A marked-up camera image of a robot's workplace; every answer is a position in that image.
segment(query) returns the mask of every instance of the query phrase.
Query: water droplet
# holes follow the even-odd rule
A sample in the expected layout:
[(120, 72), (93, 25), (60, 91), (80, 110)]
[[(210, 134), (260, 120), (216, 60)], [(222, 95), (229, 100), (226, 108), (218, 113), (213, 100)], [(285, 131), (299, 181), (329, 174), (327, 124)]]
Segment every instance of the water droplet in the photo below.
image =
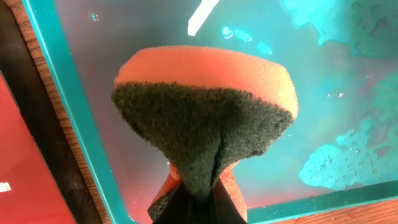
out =
[(90, 13), (90, 19), (92, 21), (98, 21), (98, 16), (96, 14), (94, 14), (94, 13)]

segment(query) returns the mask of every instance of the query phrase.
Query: wooden table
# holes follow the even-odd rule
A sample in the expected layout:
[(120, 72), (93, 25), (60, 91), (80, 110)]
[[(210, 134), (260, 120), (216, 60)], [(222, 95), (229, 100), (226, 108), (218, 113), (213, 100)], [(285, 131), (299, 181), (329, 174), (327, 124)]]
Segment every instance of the wooden table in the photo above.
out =
[[(93, 197), (94, 203), (98, 212), (101, 216), (103, 223), (111, 223), (108, 214), (106, 213), (105, 207), (102, 203), (101, 197), (97, 191), (94, 180), (90, 174), (88, 166), (86, 164), (83, 153), (81, 152), (80, 146), (76, 140), (75, 133), (72, 130), (72, 126), (68, 120), (68, 116), (62, 105), (61, 99), (58, 95), (58, 91), (52, 80), (49, 68), (45, 62), (44, 56), (40, 49), (39, 43), (32, 30), (32, 26), (28, 20), (25, 9), (21, 3), (21, 0), (3, 0), (11, 9), (19, 28), (24, 36), (24, 40), (30, 51), (30, 54), (36, 64), (36, 67), (40, 73), (43, 83), (46, 87), (47, 93), (51, 99), (53, 107), (57, 112), (59, 122), (63, 128), (63, 131), (68, 139), (68, 143), (72, 149), (72, 153), (78, 163), (80, 171), (86, 182), (86, 185)], [(393, 224), (398, 223), (398, 200), (391, 200), (387, 202), (375, 203), (372, 205), (365, 205), (361, 207), (347, 208), (337, 210), (328, 213), (321, 213), (318, 215), (311, 215), (309, 217), (297, 218), (295, 220), (287, 220), (280, 222), (283, 224), (318, 224), (318, 223), (386, 223)]]

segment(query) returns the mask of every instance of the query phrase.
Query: teal tray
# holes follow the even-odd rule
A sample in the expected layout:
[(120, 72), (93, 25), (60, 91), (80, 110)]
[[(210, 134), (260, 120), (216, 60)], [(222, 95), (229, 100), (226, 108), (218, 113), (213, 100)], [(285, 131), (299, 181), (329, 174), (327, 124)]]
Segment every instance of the teal tray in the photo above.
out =
[[(250, 208), (248, 223), (398, 198), (398, 31), (389, 29), (396, 27), (398, 6), (316, 2), (220, 0), (197, 32), (190, 28), (196, 32), (190, 37), (188, 21), (200, 1), (23, 0), (113, 223), (147, 220), (145, 206), (168, 172), (161, 153), (110, 106), (118, 68), (156, 45), (236, 50), (280, 63), (291, 74), (300, 104), (295, 124), (268, 153), (234, 170)], [(177, 6), (181, 12), (174, 13)], [(167, 19), (175, 22), (162, 23)], [(121, 138), (128, 140), (118, 143)], [(129, 147), (134, 150), (126, 156)], [(150, 158), (147, 165), (139, 163), (143, 158)]]

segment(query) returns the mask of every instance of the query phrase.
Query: red object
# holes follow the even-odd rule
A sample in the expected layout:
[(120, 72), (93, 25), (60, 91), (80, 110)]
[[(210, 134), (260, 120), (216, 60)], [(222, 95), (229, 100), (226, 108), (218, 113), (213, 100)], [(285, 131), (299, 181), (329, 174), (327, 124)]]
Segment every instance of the red object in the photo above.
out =
[(0, 223), (75, 223), (1, 75)]

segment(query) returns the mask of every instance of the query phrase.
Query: tray rim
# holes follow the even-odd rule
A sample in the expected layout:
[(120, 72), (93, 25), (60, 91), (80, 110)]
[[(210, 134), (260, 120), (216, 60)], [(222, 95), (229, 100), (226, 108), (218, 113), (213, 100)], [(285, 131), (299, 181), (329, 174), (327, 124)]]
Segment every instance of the tray rim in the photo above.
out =
[[(72, 124), (72, 128), (76, 134), (83, 155), (87, 161), (87, 165), (93, 176), (94, 182), (97, 186), (101, 199), (108, 212), (108, 215), (113, 223), (135, 223), (129, 218), (127, 211), (124, 207), (123, 201), (116, 186), (116, 181), (110, 172), (110, 166), (106, 159), (106, 154), (101, 143), (90, 107), (85, 98), (84, 90), (78, 77), (75, 64), (68, 48), (66, 37), (58, 18), (54, 0), (22, 0), (24, 7), (27, 11), (32, 28), (39, 41), (40, 48), (43, 52), (47, 65), (49, 66), (50, 73), (54, 79), (54, 83), (60, 94), (60, 98), (67, 112), (68, 118)], [(37, 18), (32, 5), (35, 8), (44, 8), (45, 12), (40, 15), (43, 18)], [(46, 26), (41, 26), (39, 23), (42, 20), (46, 21)], [(49, 45), (56, 45), (57, 50), (49, 48)], [(366, 194), (375, 187), (390, 189), (390, 192), (380, 193), (376, 196)], [(330, 207), (324, 205), (333, 199), (333, 195), (341, 195), (334, 202), (334, 206)], [(345, 195), (359, 195), (365, 194), (368, 197), (355, 198), (346, 203)], [(305, 198), (301, 200), (294, 200), (291, 202), (278, 203), (261, 208), (251, 208), (248, 210), (248, 223), (265, 224), (272, 222), (279, 222), (293, 218), (303, 217), (307, 215), (314, 215), (322, 212), (330, 212), (342, 208), (355, 207), (360, 205), (367, 205), (370, 203), (383, 202), (398, 198), (398, 180), (392, 182), (384, 182), (380, 184), (361, 187), (348, 191), (336, 191), (330, 194), (319, 195), (316, 197)], [(308, 207), (301, 212), (297, 209), (287, 209), (283, 215), (268, 217), (264, 213), (264, 209), (274, 211), (280, 207), (296, 207), (300, 204), (301, 207), (307, 204), (317, 204), (319, 206)], [(259, 218), (251, 218), (253, 215), (260, 215)]]

